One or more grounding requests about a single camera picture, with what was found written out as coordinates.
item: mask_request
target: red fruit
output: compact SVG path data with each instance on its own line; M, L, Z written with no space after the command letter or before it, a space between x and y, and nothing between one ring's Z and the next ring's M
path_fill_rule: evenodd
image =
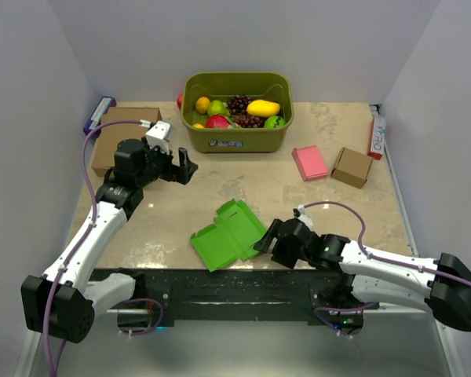
M176 104L178 105L178 108L181 110L181 102L183 102L183 93L181 93L178 98L176 99Z
M232 124L226 116L213 115L207 120L206 128L232 128Z

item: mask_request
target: robotic arm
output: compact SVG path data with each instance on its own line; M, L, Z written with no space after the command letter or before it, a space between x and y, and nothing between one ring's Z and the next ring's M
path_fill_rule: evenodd
M432 313L451 328L471 331L471 287L457 281L471 283L471 271L454 255L443 253L439 260L414 258L360 247L343 236L318 236L303 206L294 210L294 218L275 219L255 250L267 252L274 239L274 262L292 269L301 259L319 271L342 275L338 286L316 293L329 306L393 303Z
M48 293L60 268L64 274L57 285L49 319L49 333L70 342L81 342L94 319L108 309L134 296L145 295L144 281L138 276L113 273L106 280L87 286L106 246L127 223L143 199L143 187L161 178L186 185L197 170L186 149L179 148L180 166L173 165L169 150L172 127L157 122L141 140L122 141L115 152L115 167L97 190L97 218L92 211L68 244L64 253L42 274L28 276L21 286L27 327L42 332ZM63 263L82 235L93 226L68 266Z

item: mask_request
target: green basket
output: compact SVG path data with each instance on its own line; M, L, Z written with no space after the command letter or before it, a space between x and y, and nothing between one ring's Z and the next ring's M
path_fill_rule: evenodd
M206 124L207 115L195 110L200 97L228 102L236 94L277 102L286 124L277 129L198 129L192 124ZM207 72L193 75L186 83L181 106L181 121L195 149L202 153L275 152L283 144L293 121L294 111L288 80L271 72Z

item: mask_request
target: basket label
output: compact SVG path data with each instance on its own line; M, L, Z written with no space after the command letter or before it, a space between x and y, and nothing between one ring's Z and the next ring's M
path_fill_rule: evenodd
M220 141L217 139L211 139L208 141L210 147L242 147L242 141Z

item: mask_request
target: yellow mango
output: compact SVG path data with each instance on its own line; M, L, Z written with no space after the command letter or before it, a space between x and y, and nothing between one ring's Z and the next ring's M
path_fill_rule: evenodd
M255 100L248 104L246 111L250 115L268 118L270 116L277 115L280 109L281 107L276 102Z

